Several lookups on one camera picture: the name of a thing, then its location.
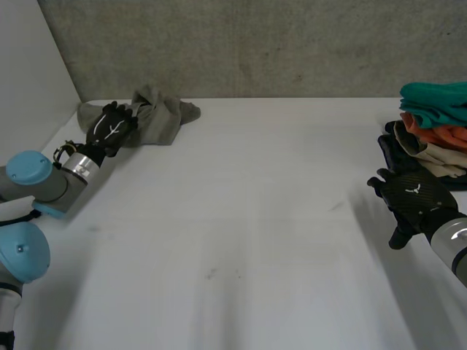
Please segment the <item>green cloth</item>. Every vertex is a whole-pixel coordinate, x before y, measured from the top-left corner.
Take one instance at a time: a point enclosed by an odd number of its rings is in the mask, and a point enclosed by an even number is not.
[[[402,87],[401,95],[401,109],[412,113],[421,128],[467,126],[467,82],[411,82]]]

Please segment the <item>folded cloth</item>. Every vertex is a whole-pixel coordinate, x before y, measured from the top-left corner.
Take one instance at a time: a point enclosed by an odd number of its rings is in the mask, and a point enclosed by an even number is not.
[[[461,126],[443,125],[433,129],[419,128],[414,116],[401,113],[408,132],[419,136],[421,142],[437,144],[443,148],[456,149],[467,153],[467,129]]]
[[[467,155],[435,144],[423,144],[408,133],[401,120],[394,123],[394,134],[398,143],[411,157],[427,168],[434,176],[458,177],[467,174]]]
[[[387,167],[392,171],[401,173],[420,170],[423,167],[415,158],[405,153],[395,138],[394,123],[389,122],[386,124],[385,130],[389,134],[381,135],[378,138],[378,144],[385,157]],[[455,179],[449,176],[439,177],[438,179],[450,191],[467,191],[467,175],[462,175]]]
[[[411,82],[402,87],[401,95],[401,109],[412,113],[421,128],[467,126],[467,82]]]
[[[181,102],[179,98],[167,96],[149,85],[135,91],[129,107],[133,109],[133,116],[138,117],[138,130],[130,135],[124,147],[170,145],[181,125],[201,116],[201,110],[194,104]],[[81,130],[87,132],[101,113],[101,106],[81,104],[77,112]]]

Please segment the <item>light blue joint cap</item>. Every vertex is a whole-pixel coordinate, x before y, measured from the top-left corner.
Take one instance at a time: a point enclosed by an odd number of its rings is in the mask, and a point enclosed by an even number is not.
[[[41,152],[24,151],[7,163],[7,176],[15,184],[40,184],[52,173],[53,165]]]
[[[32,207],[36,210],[39,210],[43,214],[48,214],[54,219],[63,219],[66,213],[59,211],[54,208],[50,208],[49,206],[46,206],[45,204],[39,203],[39,202],[32,202]]]
[[[0,262],[22,283],[42,277],[50,265],[44,233],[30,222],[0,227]]]

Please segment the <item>beige cloth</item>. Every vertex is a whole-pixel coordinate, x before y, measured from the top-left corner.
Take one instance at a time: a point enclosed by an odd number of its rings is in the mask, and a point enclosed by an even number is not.
[[[408,155],[417,158],[419,163],[434,176],[451,176],[455,178],[467,174],[464,169],[467,168],[467,155],[465,153],[445,149],[435,144],[422,143],[418,138],[418,149],[415,149],[407,142],[404,135],[407,131],[403,124],[401,127],[401,124],[401,121],[394,124],[394,134],[397,141]]]

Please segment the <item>orange cloth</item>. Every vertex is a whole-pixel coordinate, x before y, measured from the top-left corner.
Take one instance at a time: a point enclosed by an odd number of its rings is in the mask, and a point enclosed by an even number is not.
[[[401,117],[407,131],[417,135],[421,142],[467,153],[467,129],[463,126],[443,125],[432,129],[422,129],[418,127],[410,113],[401,113]]]

